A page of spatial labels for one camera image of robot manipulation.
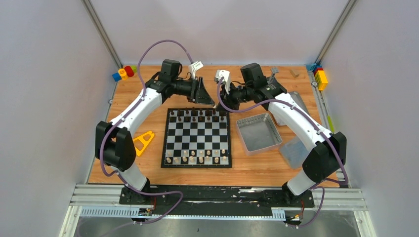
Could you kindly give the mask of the black white chessboard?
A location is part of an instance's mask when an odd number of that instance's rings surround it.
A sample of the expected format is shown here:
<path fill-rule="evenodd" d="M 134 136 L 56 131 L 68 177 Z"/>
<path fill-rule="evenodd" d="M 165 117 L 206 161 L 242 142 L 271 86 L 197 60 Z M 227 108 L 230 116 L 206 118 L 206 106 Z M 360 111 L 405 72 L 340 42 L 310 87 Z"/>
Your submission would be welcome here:
<path fill-rule="evenodd" d="M 166 129 L 163 144 L 162 168 L 231 168 L 232 145 L 230 130 L 230 114 L 217 111 L 214 108 L 169 108 L 167 111 Z M 221 150 L 226 150 L 227 163 L 222 161 Z M 196 152 L 196 164 L 182 163 L 183 151 Z M 198 150 L 211 150 L 211 161 L 200 164 Z M 219 164 L 213 163 L 214 151 L 220 150 Z M 172 152 L 173 158 L 179 157 L 180 164 L 167 164 L 167 151 Z"/>

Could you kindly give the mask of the metal tin box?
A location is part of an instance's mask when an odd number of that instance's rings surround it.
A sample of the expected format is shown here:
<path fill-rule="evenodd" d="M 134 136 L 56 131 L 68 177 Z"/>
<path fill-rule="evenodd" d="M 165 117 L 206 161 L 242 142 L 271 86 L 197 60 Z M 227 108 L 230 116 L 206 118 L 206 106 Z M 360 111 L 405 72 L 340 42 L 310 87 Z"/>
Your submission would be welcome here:
<path fill-rule="evenodd" d="M 278 149 L 283 142 L 269 113 L 239 119 L 236 126 L 244 152 L 248 156 Z"/>

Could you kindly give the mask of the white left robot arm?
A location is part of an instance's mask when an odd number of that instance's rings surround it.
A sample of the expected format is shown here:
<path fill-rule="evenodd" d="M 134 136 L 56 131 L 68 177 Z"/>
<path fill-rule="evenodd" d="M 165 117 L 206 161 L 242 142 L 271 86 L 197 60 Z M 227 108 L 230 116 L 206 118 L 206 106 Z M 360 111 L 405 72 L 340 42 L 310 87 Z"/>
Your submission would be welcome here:
<path fill-rule="evenodd" d="M 106 176 L 117 174 L 129 187 L 132 197 L 139 204 L 151 199 L 149 179 L 135 163 L 136 150 L 133 135 L 146 118 L 172 95 L 185 96 L 188 102 L 214 105 L 205 89 L 203 78 L 196 71 L 203 63 L 193 62 L 188 79 L 179 78 L 181 63 L 166 59 L 160 71 L 144 83 L 138 97 L 110 122 L 100 121 L 95 129 L 95 157 L 100 161 Z"/>

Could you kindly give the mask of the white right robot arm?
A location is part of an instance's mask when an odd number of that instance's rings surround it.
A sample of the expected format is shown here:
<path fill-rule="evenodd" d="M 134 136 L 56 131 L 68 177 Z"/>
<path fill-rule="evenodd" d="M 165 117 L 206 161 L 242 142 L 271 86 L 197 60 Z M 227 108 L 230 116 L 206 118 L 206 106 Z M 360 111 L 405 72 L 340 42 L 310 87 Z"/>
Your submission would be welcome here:
<path fill-rule="evenodd" d="M 241 67 L 244 84 L 235 87 L 229 71 L 218 70 L 214 80 L 217 82 L 219 104 L 217 108 L 240 113 L 240 104 L 253 101 L 249 109 L 262 106 L 273 116 L 279 118 L 302 142 L 308 155 L 303 159 L 302 170 L 284 184 L 283 202 L 295 206 L 302 194 L 317 184 L 329 180 L 338 169 L 343 170 L 346 163 L 347 138 L 342 132 L 333 133 L 314 120 L 291 97 L 276 80 L 276 71 L 266 77 L 258 63 Z"/>

